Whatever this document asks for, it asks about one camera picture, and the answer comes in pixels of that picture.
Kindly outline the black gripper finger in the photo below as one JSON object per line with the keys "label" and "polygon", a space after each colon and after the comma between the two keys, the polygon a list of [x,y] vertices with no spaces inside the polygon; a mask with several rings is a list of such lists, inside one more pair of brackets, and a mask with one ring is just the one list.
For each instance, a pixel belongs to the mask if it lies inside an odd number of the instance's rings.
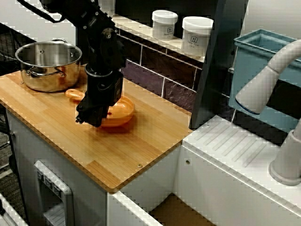
{"label": "black gripper finger", "polygon": [[94,127],[100,127],[103,119],[103,111],[93,110],[90,116],[90,124]]}
{"label": "black gripper finger", "polygon": [[90,110],[78,108],[78,115],[76,116],[76,122],[82,124],[84,122],[90,124]]}

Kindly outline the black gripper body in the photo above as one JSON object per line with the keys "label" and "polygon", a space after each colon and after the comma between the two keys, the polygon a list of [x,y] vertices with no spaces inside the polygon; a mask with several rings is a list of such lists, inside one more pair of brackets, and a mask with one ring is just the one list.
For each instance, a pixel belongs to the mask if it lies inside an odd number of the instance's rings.
{"label": "black gripper body", "polygon": [[76,110],[86,113],[94,108],[102,108],[107,113],[110,106],[114,106],[121,97],[123,74],[111,72],[107,75],[87,73],[87,90]]}

